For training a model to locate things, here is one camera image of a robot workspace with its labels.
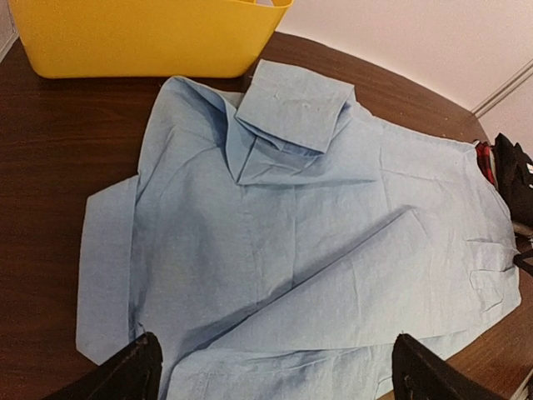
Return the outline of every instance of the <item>wrinkled fabric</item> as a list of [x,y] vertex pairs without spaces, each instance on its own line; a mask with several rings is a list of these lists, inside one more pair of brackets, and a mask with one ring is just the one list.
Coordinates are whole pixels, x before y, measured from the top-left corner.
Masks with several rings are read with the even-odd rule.
[[399,333],[448,358],[520,303],[515,254],[473,145],[298,67],[244,95],[175,77],[138,175],[87,202],[77,347],[154,332],[170,400],[371,399]]

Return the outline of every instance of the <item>black bag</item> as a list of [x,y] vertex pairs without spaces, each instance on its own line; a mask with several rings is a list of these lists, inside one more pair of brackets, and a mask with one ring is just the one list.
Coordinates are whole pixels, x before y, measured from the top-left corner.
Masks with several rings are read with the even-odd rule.
[[527,165],[533,168],[533,161],[519,143],[513,146],[501,133],[492,151],[496,160],[498,190],[511,211],[511,219],[533,228],[533,174]]

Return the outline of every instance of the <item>light blue shirt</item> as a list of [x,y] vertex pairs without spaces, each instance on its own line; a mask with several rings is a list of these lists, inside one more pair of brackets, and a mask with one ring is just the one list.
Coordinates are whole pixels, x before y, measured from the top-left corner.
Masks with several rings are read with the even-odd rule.
[[399,333],[447,358],[520,303],[515,254],[472,145],[298,67],[171,78],[138,175],[87,202],[77,347],[154,332],[169,400],[375,398]]

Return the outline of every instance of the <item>wooden table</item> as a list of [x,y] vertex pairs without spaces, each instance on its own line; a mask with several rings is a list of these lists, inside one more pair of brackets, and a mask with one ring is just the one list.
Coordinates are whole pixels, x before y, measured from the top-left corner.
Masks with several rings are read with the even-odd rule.
[[[359,102],[391,122],[468,142],[486,137],[452,102],[320,44],[276,34],[263,57],[354,83]],[[162,82],[48,81],[33,73],[19,42],[0,64],[0,398],[38,399],[94,368],[74,344],[85,201],[136,173]],[[533,368],[533,278],[522,277],[521,292],[518,309],[451,359],[507,398]]]

